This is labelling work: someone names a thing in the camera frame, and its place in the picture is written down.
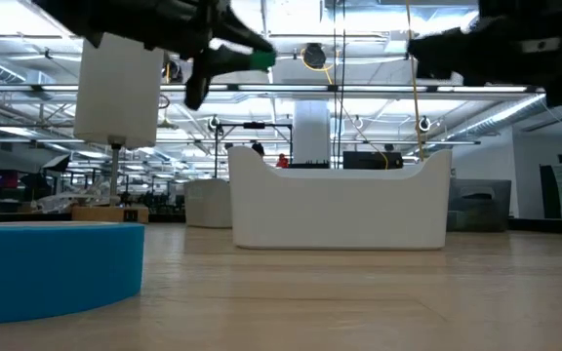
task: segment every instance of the white cylinder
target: white cylinder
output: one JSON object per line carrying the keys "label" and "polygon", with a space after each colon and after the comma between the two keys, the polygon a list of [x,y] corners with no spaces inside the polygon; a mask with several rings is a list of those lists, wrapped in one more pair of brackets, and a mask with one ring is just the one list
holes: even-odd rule
{"label": "white cylinder", "polygon": [[154,146],[162,51],[105,33],[84,42],[75,110],[76,137],[127,148]]}
{"label": "white cylinder", "polygon": [[331,159],[331,122],[326,100],[297,100],[294,112],[294,163]]}

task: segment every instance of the wooden floor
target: wooden floor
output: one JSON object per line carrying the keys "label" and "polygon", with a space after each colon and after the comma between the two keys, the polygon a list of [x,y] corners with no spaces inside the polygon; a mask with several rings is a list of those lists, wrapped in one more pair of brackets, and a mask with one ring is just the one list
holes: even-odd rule
{"label": "wooden floor", "polygon": [[441,252],[234,249],[147,229],[140,296],[0,325],[3,350],[562,350],[562,236],[449,235]]}

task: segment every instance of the white wall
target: white wall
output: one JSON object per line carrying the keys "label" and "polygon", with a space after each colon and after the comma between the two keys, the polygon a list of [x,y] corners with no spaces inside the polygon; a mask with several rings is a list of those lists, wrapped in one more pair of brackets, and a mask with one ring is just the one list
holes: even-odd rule
{"label": "white wall", "polygon": [[558,164],[558,155],[562,154],[562,123],[538,132],[515,131],[513,143],[520,217],[543,218],[540,166]]}
{"label": "white wall", "polygon": [[480,141],[480,145],[453,148],[457,178],[511,180],[510,212],[519,216],[512,129],[506,128],[498,136],[481,137]]}

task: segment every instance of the black monitor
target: black monitor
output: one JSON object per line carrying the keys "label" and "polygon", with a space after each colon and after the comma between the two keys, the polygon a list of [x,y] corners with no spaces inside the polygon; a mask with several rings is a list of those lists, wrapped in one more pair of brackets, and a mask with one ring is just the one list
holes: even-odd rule
{"label": "black monitor", "polygon": [[403,159],[400,152],[384,152],[387,162],[380,152],[344,151],[343,168],[345,170],[384,170],[385,164],[389,170],[401,169]]}

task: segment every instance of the blue foam cylinder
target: blue foam cylinder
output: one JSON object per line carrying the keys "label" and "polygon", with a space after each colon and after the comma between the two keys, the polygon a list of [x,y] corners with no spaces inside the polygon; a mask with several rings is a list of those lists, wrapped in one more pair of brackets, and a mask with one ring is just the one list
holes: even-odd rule
{"label": "blue foam cylinder", "polygon": [[141,289],[144,226],[0,225],[0,323],[110,304]]}

